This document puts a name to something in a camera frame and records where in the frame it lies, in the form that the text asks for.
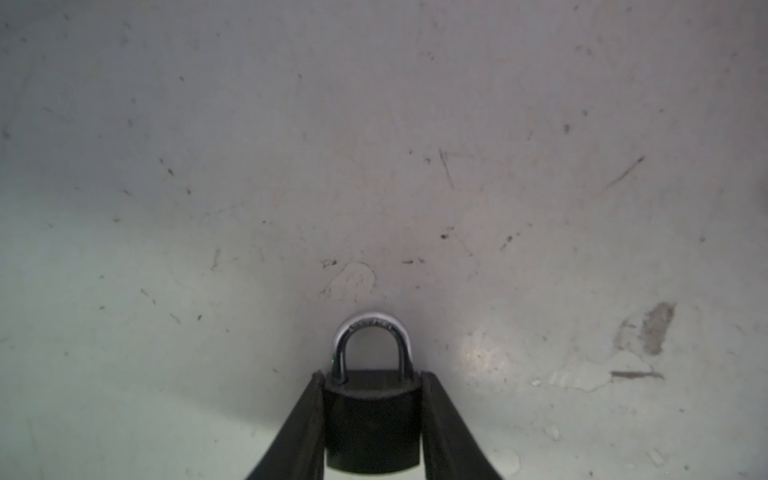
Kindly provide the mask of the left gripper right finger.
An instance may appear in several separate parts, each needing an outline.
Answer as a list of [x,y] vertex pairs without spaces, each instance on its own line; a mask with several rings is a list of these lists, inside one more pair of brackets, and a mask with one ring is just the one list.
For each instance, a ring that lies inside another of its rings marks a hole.
[[501,480],[438,377],[422,372],[422,440],[428,480]]

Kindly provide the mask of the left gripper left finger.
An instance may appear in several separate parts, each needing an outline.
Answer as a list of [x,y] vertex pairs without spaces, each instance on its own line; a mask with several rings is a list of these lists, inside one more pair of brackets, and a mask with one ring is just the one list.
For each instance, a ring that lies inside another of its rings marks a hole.
[[247,480],[323,480],[324,375],[315,372]]

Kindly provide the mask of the black padlock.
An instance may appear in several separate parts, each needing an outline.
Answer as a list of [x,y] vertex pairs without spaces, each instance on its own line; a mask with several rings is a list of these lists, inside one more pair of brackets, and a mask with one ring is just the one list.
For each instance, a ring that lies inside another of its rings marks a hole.
[[[351,370],[347,344],[366,328],[388,332],[397,345],[397,368]],[[327,466],[358,475],[414,468],[421,457],[421,387],[410,335],[395,317],[364,312],[338,328],[323,387]]]

